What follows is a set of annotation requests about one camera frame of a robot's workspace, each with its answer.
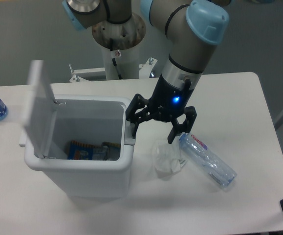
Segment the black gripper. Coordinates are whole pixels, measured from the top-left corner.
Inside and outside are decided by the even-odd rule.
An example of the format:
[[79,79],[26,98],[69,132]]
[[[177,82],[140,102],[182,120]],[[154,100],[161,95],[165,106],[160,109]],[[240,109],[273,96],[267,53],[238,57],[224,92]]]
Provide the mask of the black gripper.
[[[131,135],[135,137],[139,124],[151,119],[172,123],[168,144],[172,144],[175,137],[183,132],[190,133],[196,120],[195,107],[186,107],[193,93],[191,84],[190,79],[186,78],[181,81],[182,88],[178,88],[161,75],[149,100],[136,94],[125,112],[126,120],[132,124]],[[185,115],[185,119],[179,124],[177,118],[181,115]]]

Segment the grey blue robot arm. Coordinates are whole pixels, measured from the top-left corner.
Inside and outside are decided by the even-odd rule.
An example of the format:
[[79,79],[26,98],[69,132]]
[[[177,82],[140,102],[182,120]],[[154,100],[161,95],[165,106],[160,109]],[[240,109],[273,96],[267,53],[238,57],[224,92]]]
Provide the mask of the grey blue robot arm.
[[[131,135],[149,120],[169,122],[168,143],[189,133],[197,117],[188,101],[229,23],[227,0],[143,0],[140,11],[151,26],[173,44],[150,98],[136,94],[126,109]],[[130,0],[65,0],[63,8],[77,30],[91,28],[96,42],[107,49],[105,69],[126,79],[124,52],[144,38],[145,26],[137,23]]]

